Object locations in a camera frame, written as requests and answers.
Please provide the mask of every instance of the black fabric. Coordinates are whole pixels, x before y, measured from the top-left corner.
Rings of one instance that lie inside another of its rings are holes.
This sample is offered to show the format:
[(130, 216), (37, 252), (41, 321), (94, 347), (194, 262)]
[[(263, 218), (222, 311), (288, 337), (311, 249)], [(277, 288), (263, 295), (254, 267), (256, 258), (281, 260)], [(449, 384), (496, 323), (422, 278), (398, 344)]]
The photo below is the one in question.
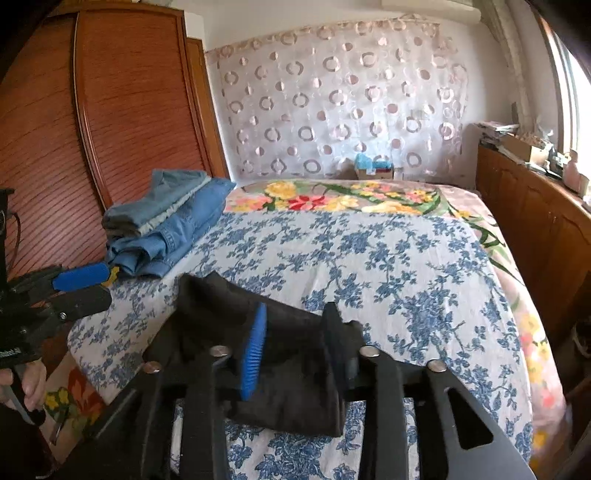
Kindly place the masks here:
[[(306, 435), (340, 436), (345, 402), (339, 398), (323, 341), (321, 317), (248, 292), (217, 273), (180, 279), (171, 319), (184, 348), (228, 345), (240, 354), (259, 302), (267, 304), (267, 338), (259, 382), (249, 401), (227, 416), (237, 423)], [(354, 334), (359, 346), (361, 333)]]

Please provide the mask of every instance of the sheer curtain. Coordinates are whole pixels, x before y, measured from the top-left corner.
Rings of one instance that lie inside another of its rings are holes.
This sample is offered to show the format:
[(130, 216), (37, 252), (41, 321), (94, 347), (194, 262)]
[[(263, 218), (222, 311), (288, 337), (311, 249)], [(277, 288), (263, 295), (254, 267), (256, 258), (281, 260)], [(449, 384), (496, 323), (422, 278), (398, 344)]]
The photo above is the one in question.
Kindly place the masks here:
[(208, 53), (238, 179), (337, 177), (357, 153), (397, 177), (453, 181), (467, 71), (416, 15), (281, 32)]

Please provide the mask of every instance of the wooden wardrobe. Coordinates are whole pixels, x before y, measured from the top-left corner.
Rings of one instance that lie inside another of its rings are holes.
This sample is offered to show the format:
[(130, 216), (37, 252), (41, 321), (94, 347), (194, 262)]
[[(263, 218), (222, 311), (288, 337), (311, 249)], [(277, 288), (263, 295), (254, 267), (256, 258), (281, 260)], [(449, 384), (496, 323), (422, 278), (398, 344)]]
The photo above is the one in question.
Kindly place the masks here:
[[(101, 260), (103, 212), (154, 168), (228, 176), (199, 57), (183, 12), (152, 5), (81, 4), (35, 31), (0, 84), (0, 186), (22, 221), (10, 277)], [(16, 240), (9, 223), (8, 261)]]

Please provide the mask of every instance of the red flower pattern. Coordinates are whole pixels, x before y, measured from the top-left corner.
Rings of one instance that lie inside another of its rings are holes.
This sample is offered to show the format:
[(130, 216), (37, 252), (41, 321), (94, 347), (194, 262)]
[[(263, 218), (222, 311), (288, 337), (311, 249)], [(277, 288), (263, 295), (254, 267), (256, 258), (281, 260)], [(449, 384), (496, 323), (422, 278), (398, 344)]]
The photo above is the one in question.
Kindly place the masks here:
[(290, 210), (314, 210), (316, 207), (321, 205), (326, 205), (326, 199), (324, 196), (312, 196), (308, 197), (307, 195), (299, 195), (299, 197), (288, 200)]

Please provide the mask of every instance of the stack of clothes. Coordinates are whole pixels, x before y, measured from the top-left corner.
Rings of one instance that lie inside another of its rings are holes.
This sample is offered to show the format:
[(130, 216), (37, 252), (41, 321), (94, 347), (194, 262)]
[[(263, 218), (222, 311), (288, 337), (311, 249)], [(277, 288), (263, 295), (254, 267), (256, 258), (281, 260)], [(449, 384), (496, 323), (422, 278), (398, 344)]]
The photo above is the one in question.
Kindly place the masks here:
[(217, 223), (235, 186), (199, 170), (154, 170), (146, 196), (105, 212), (106, 262), (162, 278)]

